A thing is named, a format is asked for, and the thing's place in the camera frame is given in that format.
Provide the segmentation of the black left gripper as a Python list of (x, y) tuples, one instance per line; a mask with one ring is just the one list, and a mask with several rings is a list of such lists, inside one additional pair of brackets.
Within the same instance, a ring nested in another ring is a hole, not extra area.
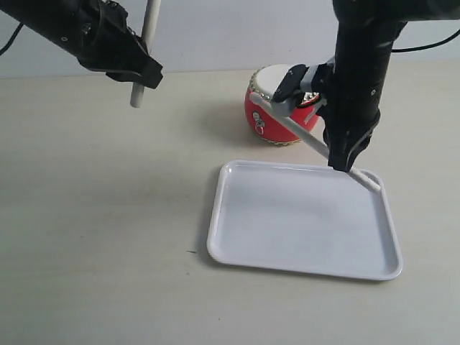
[(120, 83), (138, 83), (156, 89), (163, 66), (142, 54), (140, 38), (127, 24), (128, 13), (116, 1), (74, 1), (75, 52), (86, 69), (105, 72)]

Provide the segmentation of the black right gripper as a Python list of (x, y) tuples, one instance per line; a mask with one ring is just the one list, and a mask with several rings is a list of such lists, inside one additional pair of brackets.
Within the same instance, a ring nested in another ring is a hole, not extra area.
[(328, 165), (348, 173), (380, 120), (381, 72), (324, 63), (313, 77), (312, 90), (326, 101), (318, 115), (326, 125)]

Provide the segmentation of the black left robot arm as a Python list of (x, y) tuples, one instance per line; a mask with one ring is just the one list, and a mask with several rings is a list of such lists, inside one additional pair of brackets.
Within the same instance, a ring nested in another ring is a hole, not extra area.
[(56, 44), (87, 70), (155, 89), (162, 66), (128, 26), (115, 1), (2, 0), (1, 10)]

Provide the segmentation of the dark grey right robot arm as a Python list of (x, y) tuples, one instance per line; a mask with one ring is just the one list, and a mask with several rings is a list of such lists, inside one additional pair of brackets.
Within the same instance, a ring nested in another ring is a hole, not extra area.
[(379, 104), (392, 47), (407, 22), (455, 20), (458, 1), (334, 1), (339, 22), (334, 64), (321, 65), (312, 89), (326, 98), (318, 114), (328, 164), (350, 171), (380, 121)]

